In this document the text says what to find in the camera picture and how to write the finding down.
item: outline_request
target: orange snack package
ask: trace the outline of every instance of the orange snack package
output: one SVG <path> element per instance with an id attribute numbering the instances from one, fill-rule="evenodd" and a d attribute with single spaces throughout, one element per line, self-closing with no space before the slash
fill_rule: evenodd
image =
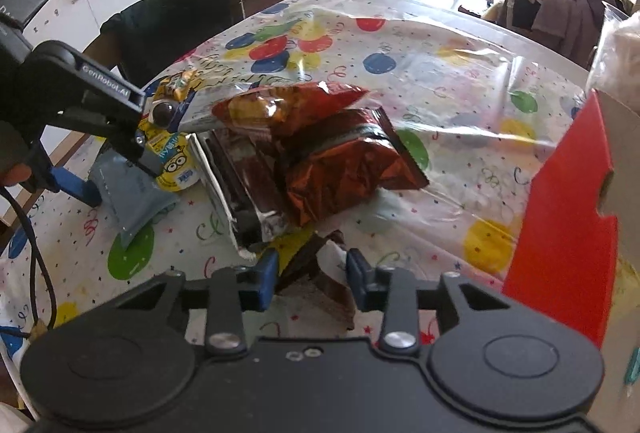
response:
<path id="1" fill-rule="evenodd" d="M 211 109 L 226 127 L 258 139 L 290 137 L 346 108 L 368 90 L 337 82 L 258 87 Z"/>
<path id="2" fill-rule="evenodd" d="M 343 110 L 282 146 L 280 175 L 300 226 L 353 207 L 378 187 L 421 189 L 429 183 L 382 108 Z"/>

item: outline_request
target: table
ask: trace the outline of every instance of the table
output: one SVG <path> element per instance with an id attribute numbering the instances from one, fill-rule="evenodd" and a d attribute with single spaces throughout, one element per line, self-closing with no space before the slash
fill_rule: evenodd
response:
<path id="1" fill-rule="evenodd" d="M 267 56 L 255 60 L 254 57 Z M 380 191 L 366 204 L 322 222 L 373 264 L 399 265 L 434 279 L 457 270 L 500 289 L 514 251 L 530 178 L 572 122 L 586 71 L 493 24 L 416 0 L 286 0 L 204 42 L 165 74 L 194 67 L 211 84 L 339 80 L 371 90 L 426 171 L 420 192 Z M 91 138 L 67 168 L 86 176 L 101 146 Z M 58 323 L 170 267 L 189 279 L 245 263 L 221 231 L 201 184 L 154 217 L 127 251 L 107 208 L 89 209 L 63 193 L 42 195 L 30 211 L 58 297 Z M 292 254 L 307 231 L 279 242 Z M 339 267 L 344 253 L 331 252 Z M 0 324 L 29 330 L 29 246 L 20 237 L 0 256 Z M 40 315 L 48 299 L 36 284 Z M 186 337 L 201 343 L 204 315 Z M 304 297 L 276 297 L 265 314 L 245 316 L 256 334 L 377 337 L 379 316 L 356 314 L 355 328 Z M 422 340 L 437 336 L 420 316 Z M 24 345 L 11 339 L 19 363 Z"/>

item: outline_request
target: screw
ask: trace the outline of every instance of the screw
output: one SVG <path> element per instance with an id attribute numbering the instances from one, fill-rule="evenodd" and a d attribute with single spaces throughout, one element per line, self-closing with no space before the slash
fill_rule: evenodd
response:
<path id="1" fill-rule="evenodd" d="M 389 332 L 385 335 L 385 343 L 390 347 L 405 349 L 415 345 L 415 337 L 408 332 Z"/>
<path id="2" fill-rule="evenodd" d="M 322 350 L 316 347 L 310 347 L 305 350 L 305 355 L 307 357 L 320 357 L 322 355 Z"/>
<path id="3" fill-rule="evenodd" d="M 240 346 L 240 337 L 229 332 L 219 332 L 209 336 L 209 345 L 218 350 L 233 350 Z"/>
<path id="4" fill-rule="evenodd" d="M 287 352 L 287 355 L 285 355 L 285 357 L 289 360 L 289 361 L 302 361 L 302 359 L 305 358 L 305 356 L 302 354 L 302 352 Z"/>

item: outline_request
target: human hand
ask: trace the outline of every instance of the human hand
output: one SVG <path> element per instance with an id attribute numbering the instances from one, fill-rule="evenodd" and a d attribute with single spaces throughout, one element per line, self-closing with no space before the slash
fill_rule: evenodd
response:
<path id="1" fill-rule="evenodd" d="M 26 164 L 16 164 L 8 172 L 0 177 L 0 185 L 13 186 L 18 182 L 24 182 L 31 176 L 31 168 Z"/>

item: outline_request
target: pile of clothes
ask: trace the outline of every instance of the pile of clothes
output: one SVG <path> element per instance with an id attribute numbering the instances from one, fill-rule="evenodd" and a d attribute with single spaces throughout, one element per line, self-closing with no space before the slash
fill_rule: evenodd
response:
<path id="1" fill-rule="evenodd" d="M 587 68 L 598 44 L 604 4 L 630 9 L 629 0 L 503 0 L 483 16 Z"/>

